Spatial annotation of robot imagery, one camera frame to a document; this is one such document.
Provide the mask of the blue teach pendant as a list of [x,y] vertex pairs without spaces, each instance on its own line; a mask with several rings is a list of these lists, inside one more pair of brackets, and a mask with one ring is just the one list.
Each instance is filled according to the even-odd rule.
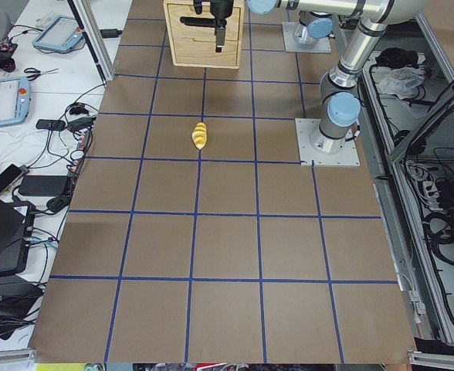
[[0,127],[21,124],[29,113],[31,84],[26,77],[0,79]]
[[73,51],[83,41],[78,22],[65,15],[58,15],[32,41],[34,48],[55,53]]

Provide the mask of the aluminium frame post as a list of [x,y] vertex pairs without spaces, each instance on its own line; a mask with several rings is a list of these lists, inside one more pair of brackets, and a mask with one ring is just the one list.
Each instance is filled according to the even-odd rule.
[[83,34],[103,84],[114,78],[115,69],[105,47],[100,28],[87,0],[68,0],[69,8]]

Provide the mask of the yellow toy bread roll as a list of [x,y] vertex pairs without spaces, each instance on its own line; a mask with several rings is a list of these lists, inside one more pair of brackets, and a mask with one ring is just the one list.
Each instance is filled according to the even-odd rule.
[[205,147],[208,140],[208,132],[204,122],[198,122],[194,126],[191,132],[191,139],[198,150],[202,150]]

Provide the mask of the black power brick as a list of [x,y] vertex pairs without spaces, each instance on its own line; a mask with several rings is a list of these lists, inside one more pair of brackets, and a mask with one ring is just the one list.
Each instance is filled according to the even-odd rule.
[[27,175],[19,186],[23,196],[57,196],[65,192],[69,184],[66,175]]

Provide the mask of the black scissors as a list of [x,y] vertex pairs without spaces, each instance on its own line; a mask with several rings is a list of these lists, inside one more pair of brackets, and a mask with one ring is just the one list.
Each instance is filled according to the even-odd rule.
[[35,67],[28,67],[23,70],[23,73],[25,74],[25,77],[28,79],[28,81],[34,81],[38,79],[41,76],[48,75],[48,74],[54,74],[58,73],[59,69],[51,69],[51,70],[38,70]]

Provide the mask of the black laptop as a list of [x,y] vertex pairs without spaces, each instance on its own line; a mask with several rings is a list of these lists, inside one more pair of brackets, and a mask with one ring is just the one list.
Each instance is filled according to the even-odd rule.
[[35,207],[28,201],[0,200],[0,277],[25,270]]

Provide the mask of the blue teach pendant far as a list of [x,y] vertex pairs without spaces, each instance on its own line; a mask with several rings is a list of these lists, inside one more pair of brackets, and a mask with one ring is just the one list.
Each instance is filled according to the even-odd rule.
[[32,41],[34,48],[55,53],[73,51],[83,41],[78,22],[65,15],[58,15]]

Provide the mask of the brown paper table mat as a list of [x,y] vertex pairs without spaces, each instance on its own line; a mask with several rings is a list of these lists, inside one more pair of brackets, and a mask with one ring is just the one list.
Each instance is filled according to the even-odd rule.
[[[298,162],[338,58],[247,14],[238,70],[172,63],[135,1],[31,339],[40,362],[401,363],[414,346],[368,167]],[[191,132],[207,126],[198,150]]]

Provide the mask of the black smartphone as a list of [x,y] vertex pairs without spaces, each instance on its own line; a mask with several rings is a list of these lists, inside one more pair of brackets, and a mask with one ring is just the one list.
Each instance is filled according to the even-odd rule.
[[16,165],[9,165],[0,173],[0,195],[16,180],[18,180],[24,172]]

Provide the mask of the light wooden drawer cabinet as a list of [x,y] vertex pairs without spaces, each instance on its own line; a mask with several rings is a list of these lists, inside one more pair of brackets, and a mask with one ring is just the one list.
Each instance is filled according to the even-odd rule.
[[241,58],[244,2],[234,1],[226,19],[225,45],[215,51],[215,27],[186,26],[181,16],[215,19],[210,1],[202,1],[202,14],[196,14],[193,1],[164,1],[171,57],[175,66],[238,69]]

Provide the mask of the white crumpled cloth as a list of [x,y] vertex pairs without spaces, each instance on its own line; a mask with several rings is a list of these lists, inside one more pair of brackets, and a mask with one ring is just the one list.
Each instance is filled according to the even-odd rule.
[[395,95],[399,99],[412,98],[425,80],[425,72],[413,67],[402,67],[387,72],[378,83],[380,94]]

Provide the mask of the blue teach pendant near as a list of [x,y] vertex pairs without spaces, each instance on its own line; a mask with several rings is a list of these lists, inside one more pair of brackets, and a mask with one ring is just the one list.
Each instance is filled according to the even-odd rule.
[[29,113],[31,84],[26,77],[0,79],[0,127],[21,124]]

